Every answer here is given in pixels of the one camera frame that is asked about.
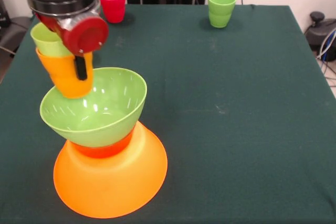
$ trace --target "green bowl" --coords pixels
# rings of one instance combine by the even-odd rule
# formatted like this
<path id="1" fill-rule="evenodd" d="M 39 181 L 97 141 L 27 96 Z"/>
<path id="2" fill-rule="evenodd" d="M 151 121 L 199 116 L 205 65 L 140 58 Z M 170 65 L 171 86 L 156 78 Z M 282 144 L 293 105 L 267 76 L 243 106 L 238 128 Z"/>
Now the green bowl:
<path id="1" fill-rule="evenodd" d="M 86 147 L 103 147 L 131 132 L 142 112 L 147 85 L 128 69 L 93 71 L 93 88 L 87 96 L 67 99 L 53 87 L 41 102 L 40 115 L 62 137 Z"/>

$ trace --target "dark green cloth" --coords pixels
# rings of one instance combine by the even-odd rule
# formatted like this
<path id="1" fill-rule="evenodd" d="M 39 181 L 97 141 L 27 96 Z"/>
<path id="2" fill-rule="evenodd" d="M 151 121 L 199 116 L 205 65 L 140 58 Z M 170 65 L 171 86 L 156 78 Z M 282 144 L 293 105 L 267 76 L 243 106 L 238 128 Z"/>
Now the dark green cloth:
<path id="1" fill-rule="evenodd" d="M 52 181 L 65 140 L 39 117 L 52 87 L 26 35 L 0 85 L 0 223 L 328 223 L 336 215 L 336 102 L 289 7 L 128 5 L 94 66 L 148 83 L 141 121 L 163 142 L 165 183 L 109 220 L 68 209 Z"/>

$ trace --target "green cup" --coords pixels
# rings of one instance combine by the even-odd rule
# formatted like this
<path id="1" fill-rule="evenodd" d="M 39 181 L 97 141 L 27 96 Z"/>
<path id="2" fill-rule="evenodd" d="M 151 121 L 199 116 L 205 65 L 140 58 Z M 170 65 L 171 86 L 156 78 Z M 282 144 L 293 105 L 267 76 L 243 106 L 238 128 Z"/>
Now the green cup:
<path id="1" fill-rule="evenodd" d="M 50 31 L 43 23 L 38 23 L 30 32 L 36 47 L 47 57 L 64 57 L 72 53 L 63 45 L 57 33 Z"/>
<path id="2" fill-rule="evenodd" d="M 55 87 L 43 98 L 40 115 L 59 135 L 85 147 L 104 147 L 134 128 L 147 95 L 145 80 L 123 68 L 94 69 L 92 91 L 67 99 Z"/>
<path id="3" fill-rule="evenodd" d="M 223 28 L 231 18 L 237 0 L 208 0 L 209 19 L 213 27 Z"/>

